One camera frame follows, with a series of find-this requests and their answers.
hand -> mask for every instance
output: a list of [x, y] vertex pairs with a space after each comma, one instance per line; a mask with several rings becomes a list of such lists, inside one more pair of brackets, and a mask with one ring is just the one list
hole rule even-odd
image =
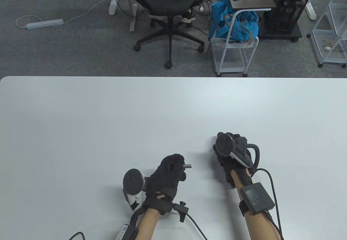
[[[244, 143], [245, 141], [247, 143], [246, 138], [241, 137], [239, 134], [232, 134], [230, 132], [227, 132], [227, 134], [233, 138], [233, 140], [236, 142], [237, 145], [239, 143]], [[219, 152], [216, 149], [216, 145], [213, 145], [213, 150], [217, 156], [217, 159], [218, 159], [220, 165], [224, 169], [224, 172], [226, 174], [227, 183], [230, 183], [232, 185], [232, 187], [235, 188], [234, 180], [230, 174], [230, 172], [232, 170], [235, 170], [236, 173], [239, 175], [240, 180], [242, 181], [242, 183], [244, 185], [252, 184], [252, 180], [251, 180], [250, 176], [247, 174], [246, 168], [242, 164], [240, 164], [236, 159], [234, 159], [230, 156], [222, 156], [221, 154], [219, 154]], [[248, 149], [246, 149], [246, 154], [248, 155], [249, 158], [251, 158], [251, 155], [250, 155], [250, 152]]]
[[173, 154], [165, 157], [157, 170], [148, 178], [145, 207], [158, 210], [162, 215], [170, 212], [179, 181], [186, 180], [184, 157]]

black office chair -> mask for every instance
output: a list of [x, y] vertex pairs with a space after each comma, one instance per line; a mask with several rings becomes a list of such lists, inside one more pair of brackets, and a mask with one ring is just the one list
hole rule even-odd
[[171, 63], [171, 51], [172, 51], [172, 36], [178, 35], [187, 39], [190, 39], [192, 41], [195, 41], [197, 43], [200, 43], [201, 45], [198, 47], [198, 52], [202, 53], [204, 51], [204, 45], [205, 43], [178, 29], [181, 25], [183, 25], [183, 22], [179, 22], [174, 24], [174, 16], [183, 15], [187, 10], [190, 8], [199, 5], [203, 0], [135, 0], [139, 4], [141, 4], [144, 8], [147, 8], [149, 10], [154, 11], [157, 15], [160, 16], [167, 16], [168, 22], [163, 22], [157, 19], [151, 19], [151, 27], [155, 27], [155, 23], [159, 24], [163, 27], [162, 30], [157, 31], [151, 35], [148, 35], [145, 38], [142, 38], [136, 42], [136, 45], [134, 46], [135, 51], [140, 51], [141, 49], [141, 43], [149, 41], [153, 38], [168, 35], [169, 36], [169, 61], [165, 63], [164, 67], [166, 69], [170, 69], [172, 67]]

gray carpet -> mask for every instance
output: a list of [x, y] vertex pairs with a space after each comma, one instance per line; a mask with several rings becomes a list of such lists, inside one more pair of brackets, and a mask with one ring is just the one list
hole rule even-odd
[[[148, 12], [136, 20], [135, 33], [130, 33], [128, 16], [120, 10], [114, 16], [108, 14], [109, 1], [87, 16], [61, 27], [27, 30], [15, 26], [18, 17], [28, 14], [43, 20], [63, 18], [66, 21], [86, 12], [98, 1], [101, 0], [0, 0], [0, 79], [10, 75], [215, 76], [212, 55], [198, 53], [198, 45], [183, 38], [175, 37], [173, 41], [170, 70], [163, 68], [168, 58], [167, 37], [134, 52], [132, 47], [136, 40], [154, 31], [149, 27]], [[319, 15], [328, 1], [313, 0]], [[127, 0], [120, 0], [120, 5], [128, 11]], [[33, 21], [32, 18], [23, 19], [19, 24]], [[197, 16], [194, 25], [207, 32], [207, 22], [202, 16]], [[303, 12], [299, 25], [306, 35], [314, 22]], [[186, 30], [207, 41], [207, 36], [198, 30]], [[310, 42], [303, 37], [297, 43], [261, 42], [248, 74], [250, 77], [347, 77], [347, 69], [333, 64], [317, 68]]]

shoe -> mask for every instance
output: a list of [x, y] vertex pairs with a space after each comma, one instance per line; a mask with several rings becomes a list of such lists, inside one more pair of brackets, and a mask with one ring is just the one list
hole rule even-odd
[[189, 9], [188, 11], [186, 11], [185, 14], [182, 15], [181, 22], [191, 23], [194, 20], [195, 20], [195, 13], [191, 9]]
[[160, 20], [160, 21], [163, 21], [166, 19], [166, 16], [159, 16], [157, 15], [154, 11], [148, 11], [149, 12], [149, 16], [151, 19], [157, 19], [157, 20]]

black wrist device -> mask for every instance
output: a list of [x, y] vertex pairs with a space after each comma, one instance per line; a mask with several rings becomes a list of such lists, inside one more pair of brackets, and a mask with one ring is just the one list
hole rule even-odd
[[265, 210], [271, 210], [275, 206], [260, 182], [242, 187], [240, 194], [244, 199], [239, 205], [243, 216], [248, 210], [250, 210], [252, 215], [257, 215]]

